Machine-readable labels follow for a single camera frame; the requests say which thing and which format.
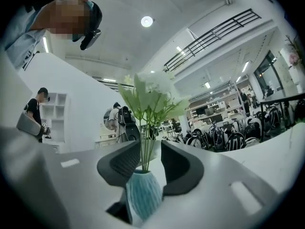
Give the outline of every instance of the vase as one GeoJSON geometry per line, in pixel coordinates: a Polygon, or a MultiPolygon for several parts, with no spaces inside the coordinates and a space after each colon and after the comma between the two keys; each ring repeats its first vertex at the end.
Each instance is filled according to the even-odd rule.
{"type": "Polygon", "coordinates": [[[162,201],[161,187],[150,172],[135,170],[126,184],[129,206],[141,218],[147,220],[162,201]]]}

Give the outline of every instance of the potted plant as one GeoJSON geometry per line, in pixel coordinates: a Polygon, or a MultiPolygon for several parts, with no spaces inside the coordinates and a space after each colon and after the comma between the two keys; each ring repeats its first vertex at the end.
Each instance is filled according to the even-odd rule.
{"type": "Polygon", "coordinates": [[[139,120],[141,129],[142,123],[146,122],[144,140],[140,140],[142,169],[136,170],[126,185],[129,204],[142,220],[146,220],[162,200],[160,185],[149,170],[155,144],[154,139],[150,140],[150,129],[158,128],[166,119],[184,115],[189,102],[179,97],[173,81],[165,72],[136,74],[134,89],[125,90],[119,85],[119,92],[139,120]]]}

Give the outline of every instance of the ceiling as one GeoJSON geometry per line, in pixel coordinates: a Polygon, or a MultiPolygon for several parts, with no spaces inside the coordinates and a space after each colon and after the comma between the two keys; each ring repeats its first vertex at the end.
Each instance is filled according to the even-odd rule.
{"type": "Polygon", "coordinates": [[[214,89],[230,81],[236,82],[239,76],[245,76],[250,71],[251,66],[257,64],[256,60],[259,60],[259,55],[268,52],[268,44],[272,34],[273,32],[271,31],[245,42],[182,78],[175,86],[182,96],[191,98],[212,92],[214,89]],[[250,64],[245,72],[242,73],[247,61],[250,61],[250,64]],[[204,85],[206,82],[209,82],[210,89],[207,89],[204,85]]]}
{"type": "Polygon", "coordinates": [[[92,0],[99,5],[103,20],[101,36],[95,44],[80,50],[80,42],[64,42],[65,56],[95,61],[95,72],[103,75],[97,62],[139,72],[155,53],[176,33],[198,20],[210,6],[222,0],[92,0]],[[141,18],[151,16],[153,25],[145,28],[141,18]]]}

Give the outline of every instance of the white partition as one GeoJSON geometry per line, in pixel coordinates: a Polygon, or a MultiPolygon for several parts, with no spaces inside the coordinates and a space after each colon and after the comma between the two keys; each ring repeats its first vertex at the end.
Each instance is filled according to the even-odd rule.
{"type": "Polygon", "coordinates": [[[51,53],[36,54],[19,75],[33,93],[41,87],[50,92],[41,113],[43,121],[49,119],[52,141],[65,142],[60,153],[93,149],[107,109],[125,105],[119,93],[51,53]]]}

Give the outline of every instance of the person wearing headset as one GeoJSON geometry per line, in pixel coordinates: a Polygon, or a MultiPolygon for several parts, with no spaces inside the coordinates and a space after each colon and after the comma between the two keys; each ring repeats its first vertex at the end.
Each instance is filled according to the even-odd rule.
{"type": "Polygon", "coordinates": [[[46,30],[53,34],[68,35],[73,42],[86,36],[86,46],[81,46],[85,50],[100,35],[97,28],[101,21],[99,6],[90,0],[54,0],[39,10],[31,8],[30,11],[23,6],[10,21],[0,46],[4,47],[18,70],[30,60],[46,30]]]}
{"type": "MultiPolygon", "coordinates": [[[[26,105],[26,113],[27,115],[33,119],[35,122],[37,122],[39,125],[41,125],[41,117],[40,117],[40,110],[39,106],[41,103],[44,102],[45,99],[48,99],[48,90],[45,87],[42,87],[37,92],[37,95],[35,98],[32,98],[28,104],[26,105]]],[[[50,134],[50,129],[45,128],[45,134],[50,134]]]]}
{"type": "Polygon", "coordinates": [[[110,121],[110,127],[112,130],[115,131],[115,136],[116,136],[116,142],[117,143],[122,143],[126,142],[127,138],[125,135],[125,128],[119,124],[119,109],[121,106],[119,103],[115,103],[113,105],[113,109],[110,111],[109,114],[109,121],[110,121]]]}

